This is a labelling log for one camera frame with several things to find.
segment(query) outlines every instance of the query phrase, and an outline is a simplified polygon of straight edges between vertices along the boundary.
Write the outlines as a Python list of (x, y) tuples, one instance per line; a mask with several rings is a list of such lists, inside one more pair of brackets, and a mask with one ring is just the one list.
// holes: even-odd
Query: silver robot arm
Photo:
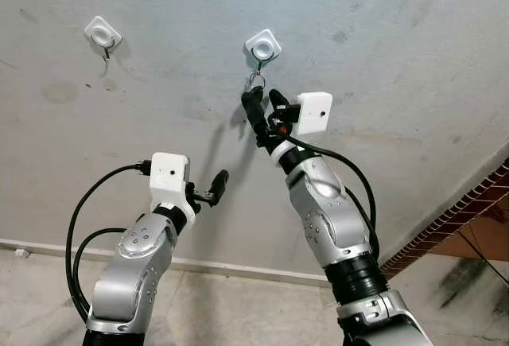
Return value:
[[(265, 147), (287, 174), (289, 197), (305, 238), (340, 304), (337, 315), (344, 345), (432, 345), (398, 291), (389, 289), (372, 255), (369, 231), (340, 179), (320, 155), (296, 147), (274, 131), (265, 120), (261, 93), (255, 87), (243, 94), (242, 103), (258, 146)], [(276, 113), (283, 117), (283, 132), (290, 132), (291, 123), (285, 119), (293, 117), (290, 121), (296, 122), (299, 107), (289, 105), (278, 91), (272, 90), (269, 97), (273, 117)]]
[(200, 206), (216, 205), (227, 172), (199, 193), (188, 182), (187, 157), (155, 153), (150, 168), (150, 213), (142, 215), (119, 240), (115, 256), (95, 284), (84, 346), (142, 345), (149, 327), (160, 277), (184, 226), (193, 224)]

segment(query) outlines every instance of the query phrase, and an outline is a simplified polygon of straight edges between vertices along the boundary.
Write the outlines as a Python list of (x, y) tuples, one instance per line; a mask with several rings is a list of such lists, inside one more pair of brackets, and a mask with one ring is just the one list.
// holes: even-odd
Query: cable connector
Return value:
[(152, 166), (152, 161), (139, 161), (136, 163), (136, 169), (147, 177), (150, 176), (150, 167)]

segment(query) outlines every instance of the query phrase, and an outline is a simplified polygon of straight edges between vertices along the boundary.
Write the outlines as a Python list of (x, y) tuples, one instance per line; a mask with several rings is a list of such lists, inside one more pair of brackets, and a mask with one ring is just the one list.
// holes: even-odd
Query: gray wall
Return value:
[[(231, 172), (178, 256), (318, 271), (239, 109), (243, 42), (269, 27), (283, 47), (269, 86), (334, 94), (312, 140), (368, 175), (388, 254), (507, 141), (507, 1), (0, 0), (0, 238), (64, 243), (92, 182), (162, 150), (190, 156), (201, 187)], [(106, 74), (83, 35), (96, 14), (126, 38)], [(148, 180), (118, 177), (76, 239), (130, 225), (148, 201)]]

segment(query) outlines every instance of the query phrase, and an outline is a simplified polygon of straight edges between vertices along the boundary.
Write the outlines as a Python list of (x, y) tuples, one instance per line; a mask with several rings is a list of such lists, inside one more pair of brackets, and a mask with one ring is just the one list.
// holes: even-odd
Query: baseboard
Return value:
[[(65, 254), (65, 247), (63, 245), (27, 243), (24, 241), (11, 239), (0, 239), (0, 248), (21, 248), (26, 249), (30, 253), (59, 257), (64, 257)], [(85, 250), (82, 255), (82, 259), (92, 261), (107, 261), (112, 255), (113, 251), (90, 248)], [(222, 262), (198, 261), (174, 257), (172, 258), (171, 268), (174, 270), (189, 270), (192, 272), (222, 274), (245, 278), (259, 278), (277, 282), (289, 282), (292, 284), (330, 287), (329, 283), (327, 282), (327, 278), (319, 274), (307, 274), (289, 272), (286, 270), (273, 270), (252, 266), (240, 266), (235, 264), (225, 264)]]

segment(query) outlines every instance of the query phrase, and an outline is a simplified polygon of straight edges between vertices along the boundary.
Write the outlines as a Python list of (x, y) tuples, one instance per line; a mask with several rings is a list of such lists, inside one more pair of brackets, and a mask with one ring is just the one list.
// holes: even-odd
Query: tiled floor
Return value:
[[(444, 290), (458, 260), (426, 256), (391, 285), (415, 309), (436, 346), (508, 345), (507, 300), (500, 300), (507, 291), (491, 271), (480, 268), (474, 286)], [(63, 259), (16, 259), (12, 251), (0, 250), (0, 266), (0, 345), (81, 344), (84, 324), (68, 297)], [(88, 296), (103, 267), (83, 262), (80, 276)], [(477, 285), (483, 289), (476, 293)], [(456, 296), (444, 305), (454, 289)], [(175, 270), (161, 279), (146, 336), (149, 346), (341, 343), (328, 289)]]

